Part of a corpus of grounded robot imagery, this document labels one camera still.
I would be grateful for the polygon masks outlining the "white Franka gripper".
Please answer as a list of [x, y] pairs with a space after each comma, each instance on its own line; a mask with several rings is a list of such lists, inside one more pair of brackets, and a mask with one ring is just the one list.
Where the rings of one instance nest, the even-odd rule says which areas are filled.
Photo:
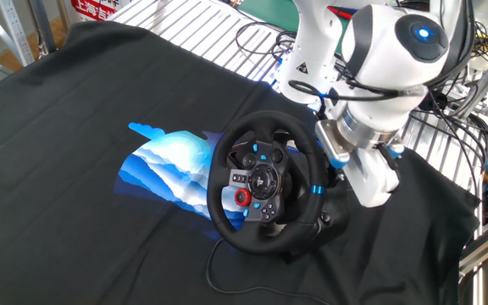
[[361, 89], [332, 85], [338, 100], [326, 103], [324, 151], [335, 168], [327, 170], [327, 187], [349, 181], [359, 203], [366, 208], [384, 204], [399, 179], [380, 150], [401, 128], [401, 112], [394, 101], [359, 102]]

